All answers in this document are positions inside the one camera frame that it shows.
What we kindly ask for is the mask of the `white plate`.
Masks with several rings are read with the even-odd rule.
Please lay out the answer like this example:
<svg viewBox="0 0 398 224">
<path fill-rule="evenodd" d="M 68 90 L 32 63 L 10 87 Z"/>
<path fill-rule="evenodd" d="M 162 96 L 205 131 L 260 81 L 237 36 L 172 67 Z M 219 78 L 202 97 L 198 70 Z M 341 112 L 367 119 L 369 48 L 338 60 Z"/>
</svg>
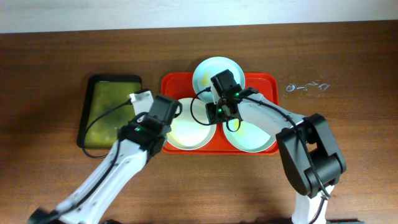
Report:
<svg viewBox="0 0 398 224">
<path fill-rule="evenodd" d="M 171 132 L 167 134 L 168 143 L 186 151 L 205 146 L 215 135 L 216 125 L 205 126 L 193 119 L 190 112 L 192 98 L 182 98 L 179 102 L 182 104 L 182 112 L 172 121 Z"/>
</svg>

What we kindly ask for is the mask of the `pale green plate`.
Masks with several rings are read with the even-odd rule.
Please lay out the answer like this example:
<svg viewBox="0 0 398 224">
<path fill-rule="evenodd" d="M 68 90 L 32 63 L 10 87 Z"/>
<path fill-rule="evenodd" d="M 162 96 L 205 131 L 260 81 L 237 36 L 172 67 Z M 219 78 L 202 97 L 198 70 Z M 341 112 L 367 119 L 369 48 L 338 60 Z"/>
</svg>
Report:
<svg viewBox="0 0 398 224">
<path fill-rule="evenodd" d="M 275 137 L 262 129 L 238 119 L 223 123 L 223 132 L 228 142 L 243 152 L 266 151 L 276 142 Z"/>
</svg>

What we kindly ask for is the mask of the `light blue plate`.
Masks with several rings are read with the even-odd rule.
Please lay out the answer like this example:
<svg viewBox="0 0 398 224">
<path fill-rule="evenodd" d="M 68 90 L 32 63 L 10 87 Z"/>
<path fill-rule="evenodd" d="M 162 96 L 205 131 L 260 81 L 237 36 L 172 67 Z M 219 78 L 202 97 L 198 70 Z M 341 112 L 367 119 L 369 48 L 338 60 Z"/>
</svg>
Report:
<svg viewBox="0 0 398 224">
<path fill-rule="evenodd" d="M 224 70 L 232 72 L 234 80 L 245 88 L 246 79 L 241 67 L 226 57 L 211 57 L 197 66 L 193 73 L 192 85 L 195 93 L 211 86 L 211 78 Z"/>
</svg>

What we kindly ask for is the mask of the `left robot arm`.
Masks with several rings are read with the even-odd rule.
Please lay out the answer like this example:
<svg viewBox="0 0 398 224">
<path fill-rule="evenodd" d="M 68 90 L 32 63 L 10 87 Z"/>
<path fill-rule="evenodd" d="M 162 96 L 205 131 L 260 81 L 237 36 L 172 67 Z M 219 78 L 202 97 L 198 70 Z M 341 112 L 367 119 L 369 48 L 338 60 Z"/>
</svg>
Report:
<svg viewBox="0 0 398 224">
<path fill-rule="evenodd" d="M 129 180 L 161 151 L 181 102 L 158 95 L 135 106 L 136 116 L 117 132 L 108 155 L 67 199 L 51 212 L 38 208 L 28 223 L 99 223 Z"/>
</svg>

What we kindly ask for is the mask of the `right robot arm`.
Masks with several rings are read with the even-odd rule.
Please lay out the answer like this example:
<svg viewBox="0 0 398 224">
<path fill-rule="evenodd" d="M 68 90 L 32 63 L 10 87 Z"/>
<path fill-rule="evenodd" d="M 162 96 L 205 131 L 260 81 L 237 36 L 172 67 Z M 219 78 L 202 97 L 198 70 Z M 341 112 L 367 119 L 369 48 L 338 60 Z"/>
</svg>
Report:
<svg viewBox="0 0 398 224">
<path fill-rule="evenodd" d="M 346 161 L 326 121 L 319 115 L 289 112 L 249 87 L 217 91 L 216 105 L 226 103 L 231 118 L 251 123 L 276 138 L 284 172 L 296 191 L 292 223 L 326 223 L 331 192 L 346 171 Z"/>
</svg>

